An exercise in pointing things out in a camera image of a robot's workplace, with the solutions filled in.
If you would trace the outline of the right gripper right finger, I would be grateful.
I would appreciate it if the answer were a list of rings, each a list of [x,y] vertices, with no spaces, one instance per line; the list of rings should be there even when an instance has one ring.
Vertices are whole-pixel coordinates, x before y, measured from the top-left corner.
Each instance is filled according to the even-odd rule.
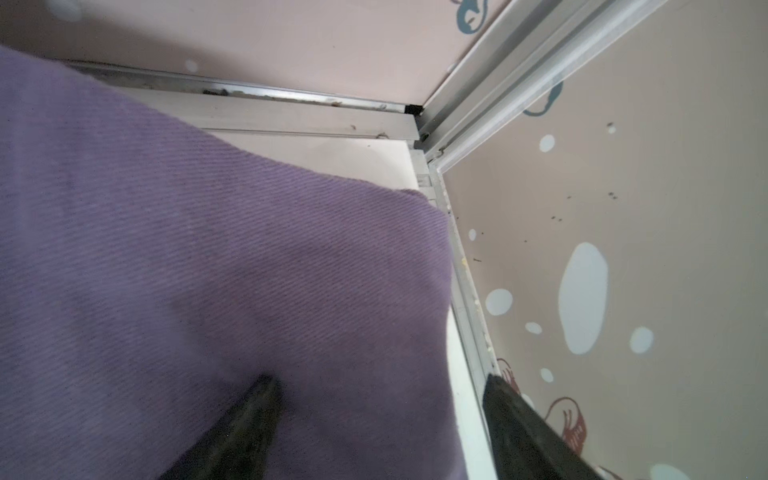
[[[499,479],[600,479],[502,377],[487,377],[482,408]]]

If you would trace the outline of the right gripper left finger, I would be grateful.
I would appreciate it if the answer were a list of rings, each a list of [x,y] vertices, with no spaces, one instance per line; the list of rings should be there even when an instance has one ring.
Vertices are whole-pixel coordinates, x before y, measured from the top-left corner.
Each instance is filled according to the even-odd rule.
[[[163,479],[261,479],[282,411],[280,382],[262,375]]]

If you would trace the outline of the purple trousers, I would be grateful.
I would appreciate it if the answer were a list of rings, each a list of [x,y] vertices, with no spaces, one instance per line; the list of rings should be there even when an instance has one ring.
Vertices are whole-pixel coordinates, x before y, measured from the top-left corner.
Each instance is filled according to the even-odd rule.
[[[262,375],[262,479],[463,479],[447,218],[1,52],[1,475],[163,479]]]

